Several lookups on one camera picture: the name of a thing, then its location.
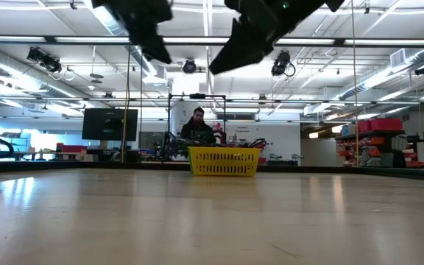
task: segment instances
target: dark jacket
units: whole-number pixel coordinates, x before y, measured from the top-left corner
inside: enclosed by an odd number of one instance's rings
[[[180,137],[184,139],[195,139],[200,134],[206,132],[213,134],[212,128],[206,123],[195,124],[194,120],[191,118],[187,124],[184,124]]]

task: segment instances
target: robotic arm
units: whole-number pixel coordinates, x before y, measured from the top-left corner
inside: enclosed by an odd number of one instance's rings
[[[212,74],[261,62],[274,43],[323,4],[337,11],[345,0],[225,0],[241,14],[233,19],[229,41],[211,63]],[[173,18],[168,0],[92,0],[93,7],[105,6],[141,46],[149,60],[171,63],[157,25]]]

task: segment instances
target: yellow basket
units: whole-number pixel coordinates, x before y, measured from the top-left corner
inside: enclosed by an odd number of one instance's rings
[[[256,173],[259,148],[189,147],[189,159],[194,175],[246,176]]]

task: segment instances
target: monitor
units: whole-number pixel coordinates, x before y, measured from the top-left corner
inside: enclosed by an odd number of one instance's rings
[[[122,141],[124,111],[107,108],[85,110],[82,124],[83,140]],[[138,110],[127,110],[126,141],[137,140]]]

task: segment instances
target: man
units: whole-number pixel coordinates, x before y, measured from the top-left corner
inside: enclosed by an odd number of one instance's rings
[[[204,110],[198,107],[194,110],[194,114],[187,124],[181,130],[181,138],[195,139],[199,135],[212,135],[213,130],[204,122]]]

